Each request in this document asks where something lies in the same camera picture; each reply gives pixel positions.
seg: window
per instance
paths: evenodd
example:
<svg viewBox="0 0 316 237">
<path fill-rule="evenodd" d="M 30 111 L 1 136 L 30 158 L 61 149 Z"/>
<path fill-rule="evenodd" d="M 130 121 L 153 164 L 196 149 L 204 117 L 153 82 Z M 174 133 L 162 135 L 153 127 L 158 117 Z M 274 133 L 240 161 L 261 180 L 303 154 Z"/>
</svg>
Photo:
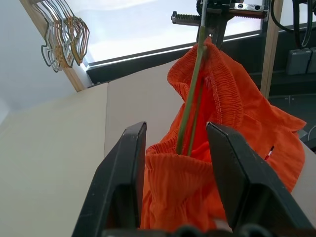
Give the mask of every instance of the window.
<svg viewBox="0 0 316 237">
<path fill-rule="evenodd" d="M 197 27 L 174 25 L 170 19 L 173 11 L 197 14 L 196 0 L 68 0 L 68 3 L 90 29 L 88 63 L 196 41 Z M 262 4 L 262 0 L 244 3 Z M 260 28 L 261 20 L 235 17 L 228 22 L 225 36 Z"/>
</svg>

